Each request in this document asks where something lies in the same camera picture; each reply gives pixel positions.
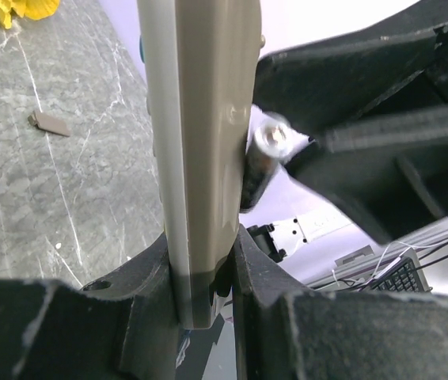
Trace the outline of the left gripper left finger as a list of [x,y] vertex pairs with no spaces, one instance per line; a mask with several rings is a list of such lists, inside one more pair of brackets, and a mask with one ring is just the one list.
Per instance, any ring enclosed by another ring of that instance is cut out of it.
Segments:
[[164,237],[82,289],[0,279],[0,379],[172,379],[178,337]]

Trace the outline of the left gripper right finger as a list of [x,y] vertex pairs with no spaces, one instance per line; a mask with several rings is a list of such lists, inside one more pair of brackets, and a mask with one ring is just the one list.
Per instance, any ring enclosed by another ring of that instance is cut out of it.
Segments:
[[247,230],[231,267],[239,379],[448,379],[448,296],[311,291]]

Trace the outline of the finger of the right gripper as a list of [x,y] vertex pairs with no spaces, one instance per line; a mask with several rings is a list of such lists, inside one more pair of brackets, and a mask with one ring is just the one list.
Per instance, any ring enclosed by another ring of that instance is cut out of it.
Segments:
[[448,217],[448,104],[341,124],[287,172],[385,244]]
[[253,104],[310,135],[359,118],[448,51],[448,1],[419,1],[370,27],[265,55]]

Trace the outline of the black battery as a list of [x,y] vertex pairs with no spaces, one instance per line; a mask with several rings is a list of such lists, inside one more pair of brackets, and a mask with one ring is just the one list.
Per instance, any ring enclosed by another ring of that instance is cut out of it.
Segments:
[[293,146],[289,122],[279,114],[268,113],[268,118],[253,132],[246,151],[240,212],[249,212],[257,205]]

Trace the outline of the beige battery cover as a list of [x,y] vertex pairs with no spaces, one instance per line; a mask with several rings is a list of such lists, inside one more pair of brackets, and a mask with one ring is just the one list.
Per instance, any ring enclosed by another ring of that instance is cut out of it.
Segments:
[[40,112],[39,110],[33,111],[28,116],[28,122],[33,127],[37,127],[41,131],[46,131],[65,137],[69,137],[71,135],[65,121],[55,118],[54,116],[50,116],[45,112]]

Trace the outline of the white remote control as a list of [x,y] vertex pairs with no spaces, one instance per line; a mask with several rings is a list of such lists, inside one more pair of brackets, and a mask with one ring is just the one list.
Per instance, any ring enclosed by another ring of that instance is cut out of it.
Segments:
[[237,237],[258,1],[141,1],[140,34],[164,231],[180,323],[210,327]]

